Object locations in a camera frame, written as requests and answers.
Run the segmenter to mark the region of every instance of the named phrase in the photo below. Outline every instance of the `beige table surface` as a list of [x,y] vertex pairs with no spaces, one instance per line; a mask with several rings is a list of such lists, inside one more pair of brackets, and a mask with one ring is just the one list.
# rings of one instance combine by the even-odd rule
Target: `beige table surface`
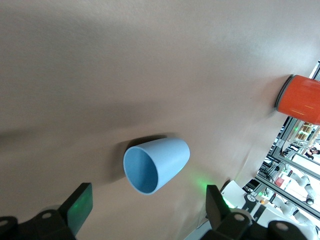
[[[320,57],[319,16],[319,1],[2,0],[0,214],[25,221],[92,182],[79,240],[184,239],[207,184],[255,176],[281,86]],[[122,157],[153,135],[191,157],[144,196]]]

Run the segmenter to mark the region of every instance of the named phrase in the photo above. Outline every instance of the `person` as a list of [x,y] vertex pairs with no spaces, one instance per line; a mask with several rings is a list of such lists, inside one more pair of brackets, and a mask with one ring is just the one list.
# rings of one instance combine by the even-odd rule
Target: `person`
[[311,147],[308,151],[306,151],[305,155],[310,158],[310,159],[314,159],[313,154],[320,154],[320,150],[316,149],[315,147]]

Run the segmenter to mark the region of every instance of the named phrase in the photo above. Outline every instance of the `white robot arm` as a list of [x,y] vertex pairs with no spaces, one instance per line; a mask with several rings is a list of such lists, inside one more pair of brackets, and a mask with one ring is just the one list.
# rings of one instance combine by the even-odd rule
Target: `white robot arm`
[[279,209],[281,209],[283,215],[287,217],[294,216],[294,218],[301,224],[308,224],[311,226],[315,226],[315,224],[310,221],[305,215],[303,215],[298,208],[293,205],[291,202],[284,203],[279,197],[275,197],[272,201],[272,204],[276,205]]
[[308,205],[314,204],[315,198],[316,198],[316,192],[310,185],[310,181],[307,176],[299,177],[296,173],[294,173],[292,170],[287,175],[288,177],[295,180],[301,187],[304,187],[308,195],[306,196],[306,203]]

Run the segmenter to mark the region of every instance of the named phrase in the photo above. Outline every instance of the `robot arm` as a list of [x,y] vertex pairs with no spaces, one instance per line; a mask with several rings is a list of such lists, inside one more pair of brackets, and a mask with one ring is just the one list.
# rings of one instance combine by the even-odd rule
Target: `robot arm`
[[306,203],[308,205],[314,204],[315,198],[316,198],[316,192],[310,185],[310,181],[307,176],[299,177],[296,173],[294,173],[292,170],[287,175],[288,177],[295,180],[301,187],[304,187],[308,195],[306,196]]
[[314,226],[314,223],[310,221],[305,215],[303,215],[298,208],[291,202],[284,203],[279,197],[275,197],[272,201],[272,204],[281,209],[283,215],[287,217],[294,216],[294,218],[301,224],[308,224]]
[[[229,187],[226,186],[222,192],[229,192]],[[244,196],[240,194],[238,200],[241,200]],[[262,214],[267,211],[266,207],[261,205]],[[264,240],[318,240],[315,231],[311,232],[309,226],[299,226],[297,223],[286,221],[283,218],[270,219],[267,225],[260,225],[258,222],[251,221],[251,217],[243,212],[231,212],[226,202],[223,199],[222,194],[215,185],[208,185],[206,188],[205,199],[205,211],[207,218],[211,224],[212,230],[207,231],[201,238],[201,240],[222,240],[222,239],[264,239]]]
[[0,216],[0,240],[76,240],[92,208],[92,184],[84,182],[57,210],[44,210],[22,223]]

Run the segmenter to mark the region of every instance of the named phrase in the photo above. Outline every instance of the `green led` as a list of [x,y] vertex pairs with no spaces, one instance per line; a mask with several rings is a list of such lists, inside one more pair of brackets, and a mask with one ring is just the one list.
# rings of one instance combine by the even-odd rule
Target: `green led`
[[197,185],[200,187],[201,191],[203,193],[206,193],[207,192],[207,185],[208,185],[208,182],[205,181],[204,179],[201,179],[199,178],[197,181],[196,181]]
[[223,196],[223,200],[225,201],[225,203],[228,205],[229,208],[231,209],[235,209],[236,207],[231,203],[229,202],[224,196]]
[[92,185],[81,194],[67,212],[67,225],[76,235],[93,208]]

